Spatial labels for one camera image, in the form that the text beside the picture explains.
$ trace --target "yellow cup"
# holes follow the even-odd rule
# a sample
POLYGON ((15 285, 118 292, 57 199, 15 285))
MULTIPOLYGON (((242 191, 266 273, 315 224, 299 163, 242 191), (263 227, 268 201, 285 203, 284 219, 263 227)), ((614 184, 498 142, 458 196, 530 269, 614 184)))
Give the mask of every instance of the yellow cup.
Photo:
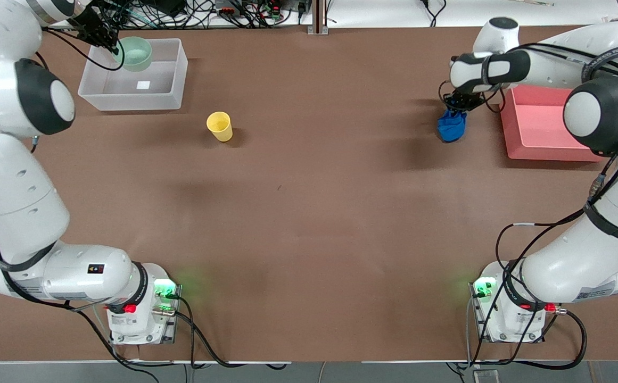
POLYGON ((230 116, 224 112, 214 112, 207 117, 207 129, 217 140, 225 143, 233 137, 233 127, 230 125, 230 116))

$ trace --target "brown table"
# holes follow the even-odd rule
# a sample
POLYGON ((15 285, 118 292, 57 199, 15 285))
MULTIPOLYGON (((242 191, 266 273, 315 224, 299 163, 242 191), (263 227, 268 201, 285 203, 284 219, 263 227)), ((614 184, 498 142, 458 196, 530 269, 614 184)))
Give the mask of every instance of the brown table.
MULTIPOLYGON (((521 41, 566 29, 524 28, 521 41)), ((578 209, 599 168, 509 160, 484 107, 441 143, 437 86, 478 31, 139 32, 182 39, 183 107, 108 113, 76 97, 73 128, 36 152, 72 215, 63 240, 165 267, 229 360, 464 358, 467 282, 500 228, 578 209), (219 110, 235 128, 225 145, 204 127, 219 110)), ((51 36, 41 52, 76 93, 83 58, 51 36)), ((504 257, 534 234, 511 232, 504 257)), ((586 357, 618 359, 618 296, 571 308, 586 357)), ((188 359, 187 338, 182 326, 176 345, 140 357, 188 359)), ((560 320, 520 356, 569 359, 578 342, 560 320)), ((82 359, 109 355, 81 318, 0 295, 0 361, 82 359)))

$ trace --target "green bowl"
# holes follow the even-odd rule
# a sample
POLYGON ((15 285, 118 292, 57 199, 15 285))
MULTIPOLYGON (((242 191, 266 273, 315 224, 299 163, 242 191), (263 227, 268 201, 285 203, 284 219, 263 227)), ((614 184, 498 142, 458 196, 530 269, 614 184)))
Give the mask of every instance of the green bowl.
POLYGON ((129 36, 120 39, 118 54, 112 54, 112 57, 118 63, 122 62, 122 48, 124 48, 124 66, 122 68, 131 72, 140 72, 146 70, 153 62, 153 48, 150 46, 148 40, 137 37, 129 36))

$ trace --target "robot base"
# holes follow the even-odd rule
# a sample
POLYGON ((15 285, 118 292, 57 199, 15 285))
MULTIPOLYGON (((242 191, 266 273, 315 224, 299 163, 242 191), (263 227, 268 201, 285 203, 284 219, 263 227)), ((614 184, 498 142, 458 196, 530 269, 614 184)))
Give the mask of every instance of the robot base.
POLYGON ((484 293, 484 298, 472 298, 474 306, 474 320, 477 325, 477 336, 481 335, 486 325, 484 340, 494 343, 518 343, 522 339, 522 334, 527 330, 523 338, 524 343, 532 343, 534 340, 540 342, 540 334, 545 322, 545 311, 524 310, 511 302, 505 293, 505 289, 496 296, 500 285, 503 283, 503 269, 498 262, 492 262, 484 271, 481 277, 469 285, 469 292, 472 296, 484 293), (487 314, 491 305, 495 305, 491 311, 491 317, 486 321, 487 314), (526 329, 526 325, 533 318, 532 324, 526 329))
POLYGON ((108 311, 108 323, 114 344, 172 344, 176 333, 175 312, 178 299, 160 294, 180 294, 180 286, 169 279, 157 264, 144 263, 148 274, 146 294, 133 313, 116 314, 108 311))

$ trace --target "metal post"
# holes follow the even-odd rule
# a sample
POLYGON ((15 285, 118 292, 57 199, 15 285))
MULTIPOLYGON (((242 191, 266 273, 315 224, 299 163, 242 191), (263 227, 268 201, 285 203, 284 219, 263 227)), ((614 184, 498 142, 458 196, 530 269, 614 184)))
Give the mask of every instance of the metal post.
POLYGON ((314 14, 314 21, 307 29, 310 35, 327 35, 328 34, 328 0, 314 0, 311 5, 311 11, 314 14))

